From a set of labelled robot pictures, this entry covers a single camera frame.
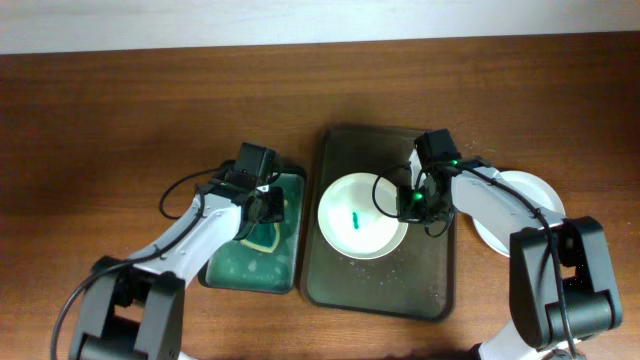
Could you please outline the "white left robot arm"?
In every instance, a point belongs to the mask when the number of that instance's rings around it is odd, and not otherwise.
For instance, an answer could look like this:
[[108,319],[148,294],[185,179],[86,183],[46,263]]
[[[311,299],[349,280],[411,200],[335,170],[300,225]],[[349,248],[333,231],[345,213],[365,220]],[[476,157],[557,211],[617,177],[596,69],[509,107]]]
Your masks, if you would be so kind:
[[183,359],[185,292],[224,245],[284,219],[278,173],[218,170],[188,210],[128,258],[100,259],[63,306],[82,301],[72,359]]

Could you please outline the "dark brown serving tray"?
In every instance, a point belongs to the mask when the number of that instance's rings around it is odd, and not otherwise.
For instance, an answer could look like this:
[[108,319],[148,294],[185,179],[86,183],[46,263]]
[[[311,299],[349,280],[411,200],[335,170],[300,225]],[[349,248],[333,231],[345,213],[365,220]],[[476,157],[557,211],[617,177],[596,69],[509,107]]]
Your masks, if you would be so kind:
[[318,150],[301,291],[322,307],[440,322],[455,304],[456,225],[440,237],[410,225],[398,247],[372,260],[340,254],[318,224],[321,195],[338,178],[356,172],[378,175],[408,160],[420,131],[338,125],[327,130]]

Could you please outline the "yellow green sponge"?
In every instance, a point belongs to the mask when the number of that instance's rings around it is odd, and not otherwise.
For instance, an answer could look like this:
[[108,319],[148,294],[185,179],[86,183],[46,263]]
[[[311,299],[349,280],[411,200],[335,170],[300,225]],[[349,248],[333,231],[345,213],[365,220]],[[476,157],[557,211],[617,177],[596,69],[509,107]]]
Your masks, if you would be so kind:
[[271,254],[284,238],[286,228],[286,217],[280,222],[258,224],[254,227],[250,235],[246,239],[241,240],[240,243],[260,253]]

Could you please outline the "black tray soapy water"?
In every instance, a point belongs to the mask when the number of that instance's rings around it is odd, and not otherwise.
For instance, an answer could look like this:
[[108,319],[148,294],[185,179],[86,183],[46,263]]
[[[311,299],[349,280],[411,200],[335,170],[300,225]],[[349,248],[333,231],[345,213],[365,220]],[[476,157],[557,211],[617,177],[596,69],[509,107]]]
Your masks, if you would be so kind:
[[276,250],[260,253],[232,241],[222,246],[201,268],[199,283],[208,288],[286,294],[294,286],[298,258],[306,171],[287,166],[276,186],[284,190],[287,228]]

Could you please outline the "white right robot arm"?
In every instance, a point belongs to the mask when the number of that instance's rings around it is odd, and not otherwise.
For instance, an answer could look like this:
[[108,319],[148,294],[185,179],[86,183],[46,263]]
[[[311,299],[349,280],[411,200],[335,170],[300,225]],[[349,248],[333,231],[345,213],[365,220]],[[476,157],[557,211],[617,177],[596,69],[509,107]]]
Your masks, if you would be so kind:
[[436,162],[397,191],[397,218],[430,226],[460,212],[509,251],[510,322],[476,359],[579,359],[576,344],[620,326],[622,304],[601,224],[570,219],[510,185],[493,167]]

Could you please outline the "white plate green stain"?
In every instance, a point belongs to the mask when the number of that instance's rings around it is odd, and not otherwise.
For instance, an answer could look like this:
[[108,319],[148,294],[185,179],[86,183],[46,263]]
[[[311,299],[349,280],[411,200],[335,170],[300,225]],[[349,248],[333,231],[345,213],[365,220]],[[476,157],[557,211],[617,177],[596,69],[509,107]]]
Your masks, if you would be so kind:
[[408,225],[393,217],[397,187],[371,173],[352,173],[334,181],[322,194],[317,221],[322,235],[339,253],[372,260],[395,250]]

